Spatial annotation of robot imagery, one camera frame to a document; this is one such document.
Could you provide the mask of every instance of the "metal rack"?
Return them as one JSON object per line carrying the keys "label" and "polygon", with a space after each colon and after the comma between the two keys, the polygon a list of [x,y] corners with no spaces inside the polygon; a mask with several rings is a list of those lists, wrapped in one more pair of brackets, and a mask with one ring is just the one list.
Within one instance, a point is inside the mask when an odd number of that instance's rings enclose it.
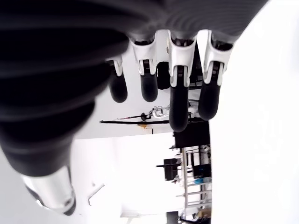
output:
{"label": "metal rack", "polygon": [[[190,166],[188,165],[189,162],[189,157],[187,155],[188,152],[194,152],[194,149],[188,149],[188,148],[182,148],[181,149],[181,176],[179,175],[178,179],[179,179],[179,183],[182,187],[184,187],[184,194],[182,195],[178,195],[177,197],[184,197],[185,202],[184,202],[184,207],[183,207],[183,211],[181,214],[181,217],[184,217],[185,219],[192,215],[193,212],[188,211],[188,209],[190,208],[197,208],[198,211],[200,211],[201,209],[206,209],[206,208],[211,208],[212,207],[212,188],[211,188],[211,178],[206,178],[204,182],[195,182],[195,178],[192,175],[189,175],[190,173],[188,173],[188,171],[190,171],[194,166],[192,165],[192,168],[190,168]],[[207,150],[206,152],[202,152],[201,149],[199,148],[198,150],[198,154],[199,157],[202,153],[209,153],[209,150]],[[194,187],[194,186],[199,186],[200,190],[199,191],[192,191],[189,190],[190,187]],[[195,196],[195,195],[199,195],[200,200],[197,201],[190,201],[189,200],[189,196]]]}

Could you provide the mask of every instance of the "black cable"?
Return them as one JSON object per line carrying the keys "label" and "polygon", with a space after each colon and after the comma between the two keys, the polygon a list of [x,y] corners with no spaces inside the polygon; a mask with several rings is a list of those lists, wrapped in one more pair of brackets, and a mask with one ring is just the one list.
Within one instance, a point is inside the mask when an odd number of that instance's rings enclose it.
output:
{"label": "black cable", "polygon": [[[188,122],[199,123],[199,122],[204,122],[204,120],[201,118],[190,118],[188,119]],[[169,120],[152,121],[152,122],[100,120],[100,123],[101,124],[124,124],[124,125],[157,125],[157,124],[169,124]]]}

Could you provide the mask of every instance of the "metal pole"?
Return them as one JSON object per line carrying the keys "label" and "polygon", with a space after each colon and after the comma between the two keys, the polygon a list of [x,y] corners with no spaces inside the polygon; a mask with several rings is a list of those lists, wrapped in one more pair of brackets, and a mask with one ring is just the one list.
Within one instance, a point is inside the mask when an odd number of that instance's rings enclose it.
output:
{"label": "metal pole", "polygon": [[184,188],[185,188],[185,216],[187,215],[187,207],[188,207],[188,176],[187,176],[187,154],[186,149],[182,148],[183,154],[183,162],[182,162],[182,169],[184,174]]}

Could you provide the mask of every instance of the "robotic hand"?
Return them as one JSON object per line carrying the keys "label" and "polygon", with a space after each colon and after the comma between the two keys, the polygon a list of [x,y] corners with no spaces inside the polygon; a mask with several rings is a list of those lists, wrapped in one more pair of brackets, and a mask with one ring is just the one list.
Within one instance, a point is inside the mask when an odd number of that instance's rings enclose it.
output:
{"label": "robotic hand", "polygon": [[209,30],[199,114],[217,112],[235,41],[267,0],[4,0],[0,3],[0,144],[37,203],[71,215],[70,147],[108,85],[124,102],[130,37],[143,98],[157,98],[155,32],[169,32],[170,124],[187,125],[196,34]]}

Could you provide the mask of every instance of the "black fingertip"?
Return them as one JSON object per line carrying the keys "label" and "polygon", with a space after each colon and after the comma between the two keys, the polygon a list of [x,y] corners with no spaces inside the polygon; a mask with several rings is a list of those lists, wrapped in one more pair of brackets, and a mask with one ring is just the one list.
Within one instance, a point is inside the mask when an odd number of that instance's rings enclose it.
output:
{"label": "black fingertip", "polygon": [[171,87],[169,123],[175,132],[182,132],[188,124],[188,88]]}
{"label": "black fingertip", "polygon": [[199,97],[198,112],[203,120],[212,119],[218,110],[220,86],[217,82],[203,82]]}
{"label": "black fingertip", "polygon": [[128,97],[128,90],[124,75],[117,76],[113,74],[110,80],[109,89],[113,100],[117,103],[123,103]]}
{"label": "black fingertip", "polygon": [[147,102],[155,101],[158,96],[158,84],[156,74],[144,74],[143,76],[140,76],[140,79],[143,99]]}

